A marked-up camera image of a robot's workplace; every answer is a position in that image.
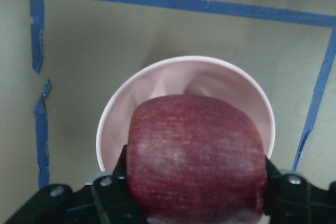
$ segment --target pink cup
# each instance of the pink cup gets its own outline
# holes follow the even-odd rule
[[[111,97],[100,118],[96,151],[101,170],[113,170],[135,108],[170,94],[197,94],[222,99],[244,111],[255,123],[270,157],[275,141],[271,105],[260,85],[245,71],[223,60],[181,56],[154,63],[128,79]]]

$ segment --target gray surface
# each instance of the gray surface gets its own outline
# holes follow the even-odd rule
[[[332,0],[221,0],[334,15]],[[100,114],[128,77],[158,60],[206,55],[247,71],[276,119],[272,161],[291,168],[330,29],[89,0],[45,0],[45,62],[31,69],[28,0],[0,0],[0,222],[37,189],[33,109],[48,77],[50,182],[79,189],[98,169]],[[333,67],[299,170],[336,178]]]

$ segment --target screw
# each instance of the screw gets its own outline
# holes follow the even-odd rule
[[[288,181],[293,185],[300,185],[301,184],[301,178],[299,178],[296,175],[289,175]]]
[[[50,196],[57,197],[57,196],[60,196],[61,194],[63,194],[63,192],[64,192],[64,187],[56,186],[53,190],[51,190]]]
[[[100,181],[100,185],[101,186],[109,186],[112,184],[112,179],[111,177],[104,177],[102,178],[102,180]]]

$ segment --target blue painter's tape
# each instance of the blue painter's tape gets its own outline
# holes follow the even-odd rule
[[[303,128],[303,132],[296,152],[294,163],[292,166],[292,170],[294,171],[298,169],[304,145],[306,144],[307,139],[314,128],[316,117],[324,94],[324,90],[326,88],[327,80],[331,71],[331,67],[335,60],[335,55],[336,55],[336,28],[334,28],[331,32],[327,52],[325,53],[324,61],[322,63],[320,73],[315,84],[314,93],[310,103],[308,115]]]
[[[30,16],[33,70],[38,73],[43,62],[44,0],[30,0]]]
[[[305,25],[333,27],[336,18],[330,15],[298,12],[293,10],[260,7],[207,0],[101,0],[125,4],[144,5],[192,12],[266,19]]]
[[[48,120],[47,111],[44,102],[51,86],[49,80],[43,88],[35,108],[35,130],[36,130],[36,149],[37,149],[37,163],[39,167],[38,187],[43,188],[49,183],[49,154],[48,154]]]

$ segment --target apple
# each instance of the apple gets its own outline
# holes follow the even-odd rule
[[[216,98],[145,101],[131,119],[127,183],[149,223],[257,223],[267,187],[259,132]]]

